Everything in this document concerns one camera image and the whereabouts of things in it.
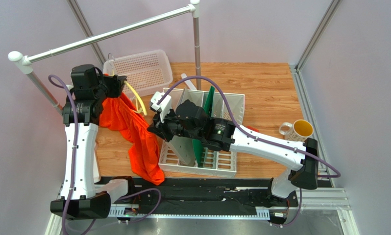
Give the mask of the yellow clothes hanger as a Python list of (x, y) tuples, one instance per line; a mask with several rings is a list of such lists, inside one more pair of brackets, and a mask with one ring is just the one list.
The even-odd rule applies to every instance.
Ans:
[[(112, 59), (113, 61), (115, 60), (113, 54), (111, 52), (108, 53), (108, 59)], [(115, 69), (114, 66), (109, 62), (110, 67), (111, 67), (111, 75), (115, 75)], [(139, 94), (136, 92), (136, 90), (125, 80), (124, 84), (128, 87), (128, 89), (134, 94), (135, 97), (135, 107), (136, 110), (134, 111), (137, 114), (141, 114), (143, 116), (147, 116), (147, 109), (145, 107), (144, 102), (142, 101), (142, 98), (139, 96)]]

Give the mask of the orange shorts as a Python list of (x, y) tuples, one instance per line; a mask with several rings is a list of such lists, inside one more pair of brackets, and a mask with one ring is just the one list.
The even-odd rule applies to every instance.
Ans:
[(132, 143), (128, 150), (132, 172), (158, 186), (164, 182), (165, 175), (158, 164), (160, 146), (157, 136), (147, 130), (148, 122), (135, 111), (136, 107), (125, 94), (107, 98), (103, 102), (99, 125), (118, 131)]

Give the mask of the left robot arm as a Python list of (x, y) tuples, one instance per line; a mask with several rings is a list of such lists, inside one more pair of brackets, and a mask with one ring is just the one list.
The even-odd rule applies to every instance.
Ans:
[(96, 137), (103, 102), (122, 94), (126, 76), (105, 75), (92, 64), (71, 71), (73, 87), (67, 88), (62, 109), (67, 138), (65, 181), (60, 199), (51, 201), (50, 211), (68, 220), (107, 218), (112, 204), (127, 195), (131, 177), (115, 177), (100, 189), (95, 183)]

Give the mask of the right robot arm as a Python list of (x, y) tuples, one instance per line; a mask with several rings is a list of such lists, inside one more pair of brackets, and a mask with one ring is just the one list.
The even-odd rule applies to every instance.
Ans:
[(209, 150), (248, 153), (285, 165), (286, 171), (269, 186), (274, 197), (287, 198), (298, 188), (318, 187), (318, 163), (309, 156), (305, 143), (263, 135), (230, 120), (211, 117), (189, 100), (175, 110), (170, 97), (161, 103), (153, 97), (149, 105), (156, 114), (148, 131), (166, 142), (174, 137), (193, 139)]

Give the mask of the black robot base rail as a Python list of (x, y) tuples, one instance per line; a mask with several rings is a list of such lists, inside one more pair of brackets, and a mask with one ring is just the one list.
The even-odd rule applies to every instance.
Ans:
[(310, 190), (267, 202), (270, 179), (167, 178), (156, 186), (134, 177), (129, 194), (116, 201), (108, 216), (122, 221), (142, 218), (259, 219), (284, 223), (305, 209)]

